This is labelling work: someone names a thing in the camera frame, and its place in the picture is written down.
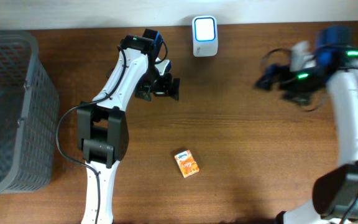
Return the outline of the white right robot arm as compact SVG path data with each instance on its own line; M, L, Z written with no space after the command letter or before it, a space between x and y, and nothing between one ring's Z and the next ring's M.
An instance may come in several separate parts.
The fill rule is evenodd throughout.
M275 222L358 223L358 47L351 30L331 26L321 30L314 50L307 41L285 49L287 65L268 64L261 59L258 89L270 91L278 85L283 99L312 112L312 95L325 90L333 107L339 143L338 167L321 176L312 198L296 209L282 211Z

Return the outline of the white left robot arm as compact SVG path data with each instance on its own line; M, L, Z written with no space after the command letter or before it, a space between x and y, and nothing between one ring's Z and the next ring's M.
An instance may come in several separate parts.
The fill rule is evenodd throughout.
M129 146L126 109L131 97L179 99L180 79L171 62L159 58L166 46L157 30L127 35L118 45L117 64L102 90L77 109L78 148L87 166L86 205L82 223L113 223L112 196L119 163Z

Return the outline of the orange tissue pack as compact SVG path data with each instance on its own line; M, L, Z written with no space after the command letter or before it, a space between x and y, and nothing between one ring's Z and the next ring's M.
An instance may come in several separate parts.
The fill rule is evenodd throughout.
M180 172L184 178L187 178L200 171L195 158L190 150L180 152L174 156Z

